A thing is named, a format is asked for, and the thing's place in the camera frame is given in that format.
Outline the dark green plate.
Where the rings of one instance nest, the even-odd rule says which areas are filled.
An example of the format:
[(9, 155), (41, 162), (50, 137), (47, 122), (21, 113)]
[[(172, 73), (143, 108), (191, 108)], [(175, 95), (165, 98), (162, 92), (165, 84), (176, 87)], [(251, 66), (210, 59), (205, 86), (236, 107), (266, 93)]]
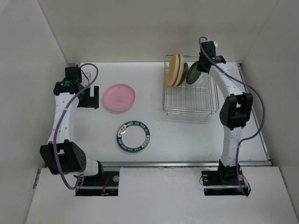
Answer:
[(197, 70), (197, 66), (198, 66), (198, 61), (193, 63), (192, 66), (189, 68), (189, 71), (188, 71), (188, 74), (186, 77), (186, 82), (189, 85), (194, 84), (201, 75), (201, 71)]

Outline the brown gold plate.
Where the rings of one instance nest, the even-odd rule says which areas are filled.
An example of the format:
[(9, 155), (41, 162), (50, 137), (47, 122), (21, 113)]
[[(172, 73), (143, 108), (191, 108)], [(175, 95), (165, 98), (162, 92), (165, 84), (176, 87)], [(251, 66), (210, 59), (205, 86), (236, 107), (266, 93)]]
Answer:
[(181, 86), (183, 84), (183, 82), (186, 80), (186, 77), (188, 75), (188, 71), (189, 71), (189, 65), (187, 63), (184, 63), (182, 77), (181, 77), (180, 82), (178, 84), (179, 86)]

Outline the pink plastic plate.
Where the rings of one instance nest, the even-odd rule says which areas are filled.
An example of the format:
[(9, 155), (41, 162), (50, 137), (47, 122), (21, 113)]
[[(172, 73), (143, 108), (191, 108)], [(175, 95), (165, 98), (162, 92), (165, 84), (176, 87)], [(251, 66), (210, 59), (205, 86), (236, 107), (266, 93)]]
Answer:
[(135, 102), (135, 91), (126, 84), (115, 84), (105, 90), (102, 96), (103, 105), (113, 112), (124, 112)]

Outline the blue rimmed grey plate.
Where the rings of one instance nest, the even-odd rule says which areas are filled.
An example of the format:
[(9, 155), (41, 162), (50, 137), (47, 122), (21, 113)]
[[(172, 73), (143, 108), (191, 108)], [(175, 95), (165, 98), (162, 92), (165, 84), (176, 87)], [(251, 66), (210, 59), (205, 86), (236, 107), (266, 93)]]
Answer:
[[(133, 127), (133, 126), (142, 129), (144, 134), (145, 134), (145, 138), (144, 138), (143, 143), (140, 146), (137, 146), (137, 147), (129, 147), (128, 145), (126, 145), (124, 143), (124, 141), (122, 139), (125, 132), (130, 127)], [(132, 120), (132, 121), (128, 121), (128, 122), (124, 123), (118, 129), (117, 134), (116, 134), (116, 142), (117, 142), (117, 145), (119, 146), (119, 148), (121, 150), (123, 150), (124, 152), (129, 153), (129, 154), (135, 154), (135, 153), (141, 152), (142, 150), (144, 150), (148, 146), (148, 144), (150, 142), (150, 137), (151, 137), (150, 130), (144, 123), (142, 123), (140, 121)]]

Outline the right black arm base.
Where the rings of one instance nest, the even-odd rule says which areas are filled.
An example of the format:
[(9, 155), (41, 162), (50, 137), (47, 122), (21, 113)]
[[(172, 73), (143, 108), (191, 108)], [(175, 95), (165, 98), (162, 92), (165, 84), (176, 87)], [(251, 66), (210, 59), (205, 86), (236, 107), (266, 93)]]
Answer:
[(199, 182), (205, 196), (249, 196), (251, 193), (251, 186), (242, 173), (239, 180), (235, 176), (225, 183), (216, 170), (203, 170)]

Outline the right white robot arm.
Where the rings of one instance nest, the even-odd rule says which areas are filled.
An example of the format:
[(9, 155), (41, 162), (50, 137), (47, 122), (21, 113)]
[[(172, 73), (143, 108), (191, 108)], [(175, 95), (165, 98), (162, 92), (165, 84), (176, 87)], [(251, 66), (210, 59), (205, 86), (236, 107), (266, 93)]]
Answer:
[(220, 110), (220, 121), (224, 128), (224, 143), (219, 160), (217, 180), (223, 185), (233, 185), (239, 180), (239, 142), (243, 128), (250, 119), (253, 96), (237, 85), (222, 56), (216, 55), (213, 41), (200, 42), (197, 70), (208, 73), (218, 85), (225, 101)]

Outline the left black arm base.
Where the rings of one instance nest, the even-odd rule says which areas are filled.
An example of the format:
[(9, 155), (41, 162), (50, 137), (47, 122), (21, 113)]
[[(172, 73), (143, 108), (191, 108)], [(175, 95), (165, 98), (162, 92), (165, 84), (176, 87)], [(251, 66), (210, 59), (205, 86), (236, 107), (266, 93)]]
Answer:
[(75, 196), (118, 196), (119, 181), (119, 168), (104, 168), (102, 177), (85, 176), (83, 185), (75, 192)]

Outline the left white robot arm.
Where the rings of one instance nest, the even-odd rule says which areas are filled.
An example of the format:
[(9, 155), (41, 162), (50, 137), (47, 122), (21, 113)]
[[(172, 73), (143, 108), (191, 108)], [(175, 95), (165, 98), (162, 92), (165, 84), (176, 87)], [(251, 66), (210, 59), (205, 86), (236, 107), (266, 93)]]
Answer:
[(84, 151), (74, 142), (74, 125), (77, 108), (99, 107), (99, 87), (82, 85), (80, 67), (66, 67), (63, 81), (56, 82), (53, 93), (56, 102), (51, 135), (46, 145), (40, 147), (40, 155), (53, 175), (83, 174), (94, 185), (103, 183), (105, 174), (99, 161), (87, 159)]

